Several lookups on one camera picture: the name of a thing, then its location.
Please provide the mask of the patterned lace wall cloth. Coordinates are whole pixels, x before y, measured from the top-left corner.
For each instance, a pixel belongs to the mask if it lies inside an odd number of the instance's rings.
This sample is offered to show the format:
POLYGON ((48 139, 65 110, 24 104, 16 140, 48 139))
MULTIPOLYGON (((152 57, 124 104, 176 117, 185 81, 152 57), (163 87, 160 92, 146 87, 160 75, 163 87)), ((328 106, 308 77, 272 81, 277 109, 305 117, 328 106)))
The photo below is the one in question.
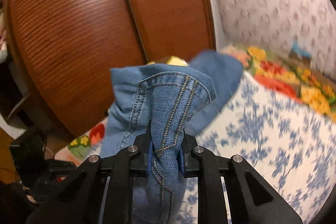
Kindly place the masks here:
POLYGON ((310 66, 335 77, 335 8, 330 0, 212 0, 225 43, 288 55, 294 41, 311 54, 310 66))

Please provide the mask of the blue denim pants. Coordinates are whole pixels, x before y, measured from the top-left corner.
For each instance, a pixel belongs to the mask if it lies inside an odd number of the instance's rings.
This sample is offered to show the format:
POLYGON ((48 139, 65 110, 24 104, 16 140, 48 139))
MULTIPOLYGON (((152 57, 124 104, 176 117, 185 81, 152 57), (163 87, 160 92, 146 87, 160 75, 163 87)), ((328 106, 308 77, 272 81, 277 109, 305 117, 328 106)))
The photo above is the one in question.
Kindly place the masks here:
POLYGON ((110 71, 114 102, 109 109, 101 157, 116 155, 149 131, 147 175, 134 182, 133 223, 172 223, 186 189, 182 141, 198 135, 235 94, 240 61, 204 51, 189 65, 152 64, 110 71))

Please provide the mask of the blue tissue box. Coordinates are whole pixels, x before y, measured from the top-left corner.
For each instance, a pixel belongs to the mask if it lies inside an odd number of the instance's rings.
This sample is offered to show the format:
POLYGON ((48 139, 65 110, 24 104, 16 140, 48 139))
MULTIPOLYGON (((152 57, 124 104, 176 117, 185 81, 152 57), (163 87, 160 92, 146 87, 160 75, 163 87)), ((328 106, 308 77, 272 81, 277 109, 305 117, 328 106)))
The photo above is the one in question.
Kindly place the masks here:
POLYGON ((310 65, 311 63, 311 54, 308 51, 302 49, 298 45, 298 41, 293 42, 290 53, 289 53, 289 57, 291 59, 296 59, 304 63, 305 65, 310 65))

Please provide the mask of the brown louvered wardrobe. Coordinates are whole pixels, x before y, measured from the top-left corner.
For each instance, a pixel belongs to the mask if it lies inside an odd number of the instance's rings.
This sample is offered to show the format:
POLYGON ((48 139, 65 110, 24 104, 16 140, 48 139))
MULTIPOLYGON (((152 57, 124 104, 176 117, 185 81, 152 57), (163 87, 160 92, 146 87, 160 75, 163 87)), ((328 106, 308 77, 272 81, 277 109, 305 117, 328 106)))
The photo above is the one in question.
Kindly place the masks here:
POLYGON ((33 101, 79 136, 113 101, 109 70, 215 47, 210 0, 3 0, 33 101))

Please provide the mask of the white blue floral sheet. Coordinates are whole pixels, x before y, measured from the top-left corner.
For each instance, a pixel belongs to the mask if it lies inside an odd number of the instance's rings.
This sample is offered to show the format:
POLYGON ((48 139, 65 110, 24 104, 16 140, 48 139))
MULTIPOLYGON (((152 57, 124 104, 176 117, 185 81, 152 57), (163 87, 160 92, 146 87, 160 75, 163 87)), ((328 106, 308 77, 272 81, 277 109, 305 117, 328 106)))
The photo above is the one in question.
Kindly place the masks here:
POLYGON ((335 123, 243 73, 217 116, 185 129, 215 155, 240 155, 312 223, 335 186, 335 123))

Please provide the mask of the beige floral blanket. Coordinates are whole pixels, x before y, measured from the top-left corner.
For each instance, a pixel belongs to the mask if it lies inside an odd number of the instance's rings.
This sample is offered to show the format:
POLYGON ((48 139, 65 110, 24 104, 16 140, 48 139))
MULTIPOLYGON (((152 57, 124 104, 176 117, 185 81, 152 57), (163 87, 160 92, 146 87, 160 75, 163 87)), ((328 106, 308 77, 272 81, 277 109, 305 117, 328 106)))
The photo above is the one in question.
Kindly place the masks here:
POLYGON ((335 123, 335 90, 310 69, 258 47, 226 46, 221 53, 234 57, 242 64, 243 73, 249 73, 263 87, 306 105, 335 123))

